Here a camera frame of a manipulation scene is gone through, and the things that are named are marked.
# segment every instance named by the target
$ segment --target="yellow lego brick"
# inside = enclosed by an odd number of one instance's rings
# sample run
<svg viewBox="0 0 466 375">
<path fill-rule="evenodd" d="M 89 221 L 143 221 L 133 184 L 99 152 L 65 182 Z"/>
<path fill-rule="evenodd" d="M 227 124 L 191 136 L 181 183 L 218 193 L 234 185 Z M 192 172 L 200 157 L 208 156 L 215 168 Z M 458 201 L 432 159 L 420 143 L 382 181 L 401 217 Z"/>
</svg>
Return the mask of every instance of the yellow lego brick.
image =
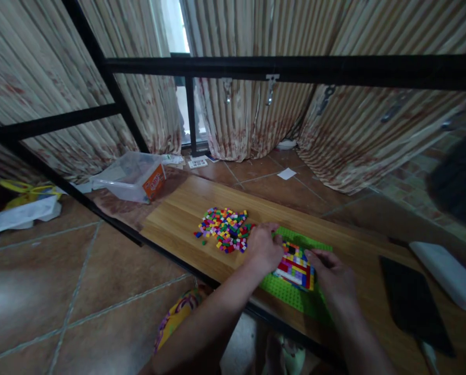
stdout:
<svg viewBox="0 0 466 375">
<path fill-rule="evenodd" d="M 299 271 L 299 272 L 302 272 L 303 274 L 306 274 L 306 270 L 303 270 L 302 268 L 299 268 L 299 267 L 296 267 L 296 266 L 292 266 L 292 269 L 293 269 L 293 270 L 296 270 L 296 271 Z"/>
</svg>

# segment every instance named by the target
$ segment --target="pile of lego bricks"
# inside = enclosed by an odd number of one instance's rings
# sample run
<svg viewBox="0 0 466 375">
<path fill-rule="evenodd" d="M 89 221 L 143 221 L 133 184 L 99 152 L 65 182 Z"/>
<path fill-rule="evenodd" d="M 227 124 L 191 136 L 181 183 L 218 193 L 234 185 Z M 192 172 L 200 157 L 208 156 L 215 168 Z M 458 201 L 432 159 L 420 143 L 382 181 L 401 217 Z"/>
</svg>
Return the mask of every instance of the pile of lego bricks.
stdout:
<svg viewBox="0 0 466 375">
<path fill-rule="evenodd" d="M 202 218 L 203 222 L 198 226 L 200 231 L 195 232 L 194 235 L 197 238 L 211 235 L 217 237 L 217 247 L 226 254 L 235 250 L 243 253 L 247 249 L 247 237 L 255 227 L 255 224 L 246 224 L 242 227 L 247 217 L 247 211 L 238 213 L 229 208 L 211 208 L 207 210 Z"/>
<path fill-rule="evenodd" d="M 287 241 L 283 241 L 283 247 L 285 254 L 273 274 L 303 291 L 314 290 L 314 268 L 304 249 Z"/>
</svg>

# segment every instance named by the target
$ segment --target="beige curtain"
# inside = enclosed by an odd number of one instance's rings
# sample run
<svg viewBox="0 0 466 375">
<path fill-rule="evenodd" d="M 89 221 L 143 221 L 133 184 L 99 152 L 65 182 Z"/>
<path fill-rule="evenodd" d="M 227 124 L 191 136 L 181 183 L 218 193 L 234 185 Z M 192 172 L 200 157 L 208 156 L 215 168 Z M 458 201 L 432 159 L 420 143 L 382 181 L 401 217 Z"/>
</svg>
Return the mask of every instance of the beige curtain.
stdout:
<svg viewBox="0 0 466 375">
<path fill-rule="evenodd" d="M 181 4 L 195 56 L 466 53 L 465 0 Z M 317 87 L 314 96 L 309 85 L 276 86 L 266 108 L 267 83 L 233 81 L 232 103 L 226 105 L 221 80 L 199 80 L 211 149 L 229 160 L 262 157 L 288 133 L 326 185 L 350 194 L 443 137 L 439 126 L 466 104 L 466 93 L 341 86 L 318 115 L 327 86 Z M 398 101 L 401 110 L 381 122 Z"/>
<path fill-rule="evenodd" d="M 165 0 L 81 0 L 106 57 L 170 57 L 163 22 Z M 181 119 L 174 77 L 116 74 L 150 152 L 181 151 Z"/>
<path fill-rule="evenodd" d="M 269 17 L 275 3 L 281 2 L 181 0 L 192 56 L 274 56 L 299 51 L 302 35 L 293 33 L 291 24 L 278 22 L 273 31 Z M 283 37 L 274 37 L 273 32 Z M 267 82 L 235 80 L 230 91 L 223 80 L 195 82 L 195 100 L 212 155 L 236 161 L 266 156 L 296 123 L 312 89 L 309 84 L 277 83 L 268 107 Z M 231 102 L 226 104 L 228 92 Z"/>
<path fill-rule="evenodd" d="M 331 55 L 466 53 L 466 1 L 346 3 L 326 29 Z M 328 15 L 339 18 L 334 9 Z M 298 132 L 301 159 L 327 186 L 355 193 L 444 137 L 443 122 L 466 107 L 466 93 L 337 87 L 321 115 L 318 87 Z M 389 121 L 383 117 L 395 106 Z"/>
<path fill-rule="evenodd" d="M 151 2 L 142 3 L 150 7 Z M 135 44 L 142 53 L 165 54 L 162 52 L 165 51 L 164 40 L 158 44 L 155 36 L 151 40 L 147 37 L 154 35 L 150 26 L 159 19 L 158 8 L 151 9 L 154 17 L 148 16 L 150 13 L 146 8 L 124 9 L 127 13 L 123 13 L 122 19 L 117 18 L 117 22 L 123 23 L 128 17 L 135 27 L 130 14 L 137 14 L 139 22 L 144 14 L 145 22 L 140 23 L 144 27 L 132 28 L 132 34 L 127 34 L 126 25 L 117 29 L 116 24 L 112 24 L 110 35 L 121 30 L 125 39 L 118 41 L 120 45 Z M 103 33 L 97 30 L 97 34 L 107 36 L 106 30 Z M 106 52 L 110 51 L 108 48 L 119 48 L 115 40 L 112 44 L 106 40 L 100 42 Z M 152 152 L 180 150 L 180 132 L 174 131 L 174 128 L 179 129 L 177 101 L 172 91 L 173 83 L 166 86 L 167 81 L 162 79 L 154 84 L 148 80 L 149 84 L 145 84 L 144 79 L 119 78 L 125 98 Z M 112 103 L 112 98 L 60 0 L 0 1 L 2 125 L 108 103 Z M 137 150 L 121 116 L 27 139 L 24 144 L 63 176 L 77 182 L 100 172 L 126 151 Z M 32 183 L 43 180 L 38 172 L 27 168 L 1 146 L 0 178 Z"/>
</svg>

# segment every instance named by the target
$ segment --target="yellow handle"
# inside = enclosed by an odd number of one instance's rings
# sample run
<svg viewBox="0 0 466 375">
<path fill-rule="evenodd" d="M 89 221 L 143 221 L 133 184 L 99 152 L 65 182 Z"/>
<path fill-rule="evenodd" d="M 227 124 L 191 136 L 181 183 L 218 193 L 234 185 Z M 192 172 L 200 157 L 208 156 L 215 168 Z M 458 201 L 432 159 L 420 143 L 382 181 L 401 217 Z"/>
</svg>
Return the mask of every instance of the yellow handle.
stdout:
<svg viewBox="0 0 466 375">
<path fill-rule="evenodd" d="M 27 193 L 33 188 L 33 185 L 13 180 L 0 180 L 0 186 L 18 193 Z"/>
<path fill-rule="evenodd" d="M 50 189 L 50 191 L 43 193 L 43 190 Z M 38 186 L 34 187 L 32 190 L 30 190 L 30 194 L 47 194 L 47 195 L 61 195 L 61 193 L 58 193 L 56 191 L 56 187 L 54 185 L 46 185 L 46 186 Z"/>
</svg>

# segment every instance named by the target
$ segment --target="black metal frame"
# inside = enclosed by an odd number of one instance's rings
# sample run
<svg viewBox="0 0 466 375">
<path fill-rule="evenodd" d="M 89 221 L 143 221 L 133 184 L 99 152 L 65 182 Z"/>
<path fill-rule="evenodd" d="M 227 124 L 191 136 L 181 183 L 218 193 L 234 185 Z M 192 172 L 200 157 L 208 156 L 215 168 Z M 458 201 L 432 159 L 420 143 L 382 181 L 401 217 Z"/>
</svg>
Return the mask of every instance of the black metal frame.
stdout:
<svg viewBox="0 0 466 375">
<path fill-rule="evenodd" d="M 0 126 L 0 144 L 31 167 L 43 173 L 53 184 L 118 229 L 131 241 L 139 246 L 146 244 L 152 247 L 213 288 L 219 286 L 216 280 L 148 240 L 130 226 L 103 213 L 93 201 L 69 184 L 68 181 L 20 141 L 81 123 L 121 114 L 139 150 L 149 153 L 148 147 L 118 87 L 114 73 L 184 77 L 192 142 L 191 149 L 194 156 L 206 152 L 206 150 L 201 149 L 206 145 L 206 142 L 196 142 L 193 97 L 194 77 L 266 80 L 267 74 L 280 74 L 278 79 L 280 82 L 466 91 L 466 55 L 192 58 L 188 54 L 172 54 L 170 58 L 106 59 L 77 0 L 62 0 L 62 2 L 115 103 L 11 126 Z M 328 363 L 345 370 L 344 362 L 333 352 L 282 320 L 252 303 L 248 303 L 246 311 L 301 343 Z"/>
</svg>

